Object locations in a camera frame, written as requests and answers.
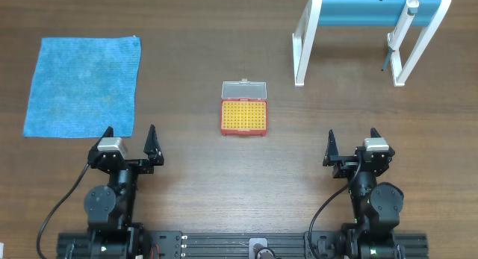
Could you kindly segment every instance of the open lid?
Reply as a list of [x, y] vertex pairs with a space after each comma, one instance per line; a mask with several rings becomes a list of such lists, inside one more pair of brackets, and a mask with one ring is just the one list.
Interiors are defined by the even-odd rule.
[[242, 81], [224, 81], [223, 99], [267, 99], [265, 82], [250, 82], [247, 79]]

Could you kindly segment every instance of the black cable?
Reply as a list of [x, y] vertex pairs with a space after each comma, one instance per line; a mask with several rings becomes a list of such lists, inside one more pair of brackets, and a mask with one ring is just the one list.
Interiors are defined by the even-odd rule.
[[75, 184], [73, 184], [72, 188], [68, 191], [68, 193], [66, 193], [66, 195], [53, 207], [52, 211], [50, 211], [50, 214], [46, 217], [45, 222], [43, 222], [37, 237], [37, 253], [40, 256], [40, 258], [46, 259], [45, 255], [43, 255], [42, 250], [40, 248], [40, 240], [42, 238], [43, 231], [45, 231], [46, 224], [49, 222], [50, 218], [52, 218], [53, 213], [55, 213], [55, 211], [60, 207], [60, 205], [63, 202], [65, 202], [66, 199], [68, 199], [69, 195], [73, 193], [73, 191], [76, 189], [81, 179], [83, 178], [84, 173], [87, 172], [89, 167], [90, 165], [88, 163], [84, 165], [83, 171], [81, 171], [81, 174], [79, 175], [78, 179], [76, 179]]
[[312, 218], [310, 226], [308, 227], [308, 245], [310, 247], [310, 250], [311, 250], [312, 254], [317, 259], [323, 259], [323, 258], [315, 252], [316, 247], [312, 243], [312, 228], [314, 227], [315, 220], [317, 219], [317, 217], [319, 217], [319, 214], [328, 205], [328, 203], [330, 203], [336, 196], [340, 195], [343, 191], [345, 191], [347, 188], [349, 188], [350, 185], [357, 179], [357, 176], [359, 175], [358, 173], [359, 173], [360, 168], [361, 168], [361, 153], [360, 152], [357, 153], [357, 158], [358, 158], [358, 164], [359, 165], [357, 166], [356, 173], [353, 175], [353, 177], [350, 179], [350, 181], [344, 187], [342, 187], [339, 191], [335, 192], [331, 197], [329, 197], [329, 199], [327, 199], [322, 204], [322, 206], [320, 206], [319, 210], [315, 213], [314, 217]]

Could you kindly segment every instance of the white object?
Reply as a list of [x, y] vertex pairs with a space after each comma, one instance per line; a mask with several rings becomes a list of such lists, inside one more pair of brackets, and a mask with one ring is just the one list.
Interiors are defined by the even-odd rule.
[[[402, 87], [405, 81], [415, 67], [418, 59], [423, 54], [433, 34], [443, 20], [445, 14], [450, 7], [451, 0], [441, 0], [435, 15], [432, 17], [430, 24], [422, 28], [418, 41], [402, 68], [399, 47], [409, 29], [413, 17], [407, 14], [410, 7], [419, 7], [418, 0], [406, 0], [405, 7], [398, 20], [394, 31], [387, 34], [388, 45], [394, 50], [391, 55], [390, 63], [392, 67], [392, 75], [395, 87]], [[305, 80], [305, 72], [307, 71], [308, 60], [311, 55], [312, 45], [314, 43], [315, 32], [319, 23], [320, 9], [322, 8], [322, 0], [308, 0], [304, 12], [300, 17], [295, 32], [292, 34], [292, 51], [294, 53], [294, 83], [296, 87], [303, 87]]]
[[417, 43], [415, 43], [415, 47], [413, 48], [409, 59], [405, 62], [405, 66], [402, 68], [402, 61], [400, 60], [400, 52], [398, 51], [398, 48], [403, 41], [403, 37], [405, 36], [406, 31], [410, 27], [410, 24], [406, 26], [410, 17], [406, 13], [406, 9], [408, 10], [407, 7], [409, 6], [408, 1], [409, 0], [407, 0], [407, 2], [405, 3], [405, 7], [403, 8], [402, 15], [400, 16], [395, 31], [393, 33], [387, 34], [388, 45], [392, 47], [393, 50], [395, 50], [395, 52], [392, 53], [390, 58], [395, 87], [403, 87], [405, 85], [406, 79], [410, 76], [410, 72], [412, 72], [413, 68], [417, 64], [418, 59], [423, 54], [423, 51], [425, 51], [425, 48], [432, 39], [433, 34], [435, 34], [435, 31], [438, 29], [441, 20], [443, 20], [445, 14], [447, 14], [448, 8], [450, 7], [451, 3], [451, 0], [441, 0], [438, 10], [432, 17], [432, 21], [430, 21], [427, 27], [422, 28]]

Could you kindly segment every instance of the white bracket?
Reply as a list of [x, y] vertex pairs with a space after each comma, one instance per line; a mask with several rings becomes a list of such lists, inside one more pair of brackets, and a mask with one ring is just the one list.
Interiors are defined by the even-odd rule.
[[406, 79], [410, 76], [410, 72], [412, 72], [418, 59], [423, 54], [423, 51], [425, 51], [433, 34], [435, 34], [438, 26], [445, 17], [445, 14], [447, 14], [451, 3], [451, 0], [441, 0], [440, 6], [433, 15], [429, 25], [422, 28], [418, 41], [415, 43], [415, 47], [413, 48], [409, 59], [405, 62], [405, 66], [402, 68], [402, 61], [400, 60], [400, 52], [398, 51], [398, 48], [400, 47], [400, 44], [413, 20], [413, 17], [412, 20], [410, 20], [410, 16], [407, 14], [408, 8], [410, 7], [409, 1], [412, 0], [406, 1], [405, 7], [403, 8], [402, 14], [398, 20], [397, 27], [392, 33], [387, 34], [388, 46], [394, 50], [391, 54], [390, 63], [395, 87], [403, 87], [405, 85]]
[[292, 33], [292, 52], [294, 53], [294, 82], [296, 87], [304, 86], [308, 59], [314, 44], [315, 31], [319, 23], [322, 0], [308, 0], [299, 24]]

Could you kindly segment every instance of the brown wood grain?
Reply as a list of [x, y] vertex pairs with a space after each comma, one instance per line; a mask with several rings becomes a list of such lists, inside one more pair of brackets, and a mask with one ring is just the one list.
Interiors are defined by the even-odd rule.
[[[372, 126], [397, 155], [379, 181], [405, 192], [398, 231], [426, 232], [430, 257], [475, 258], [478, 243], [478, 0], [453, 0], [403, 88], [381, 72], [390, 28], [319, 28], [305, 87], [293, 82], [291, 33], [307, 0], [0, 0], [0, 242], [36, 258], [40, 224], [78, 177], [95, 140], [22, 136], [42, 37], [141, 37], [134, 136], [155, 124], [166, 159], [141, 176], [134, 220], [152, 230], [303, 232], [344, 184], [321, 160], [327, 131], [352, 154]], [[417, 30], [401, 51], [408, 55]], [[222, 137], [223, 81], [266, 81], [266, 137]], [[86, 229], [90, 170], [43, 236]], [[316, 222], [352, 219], [340, 195]]]

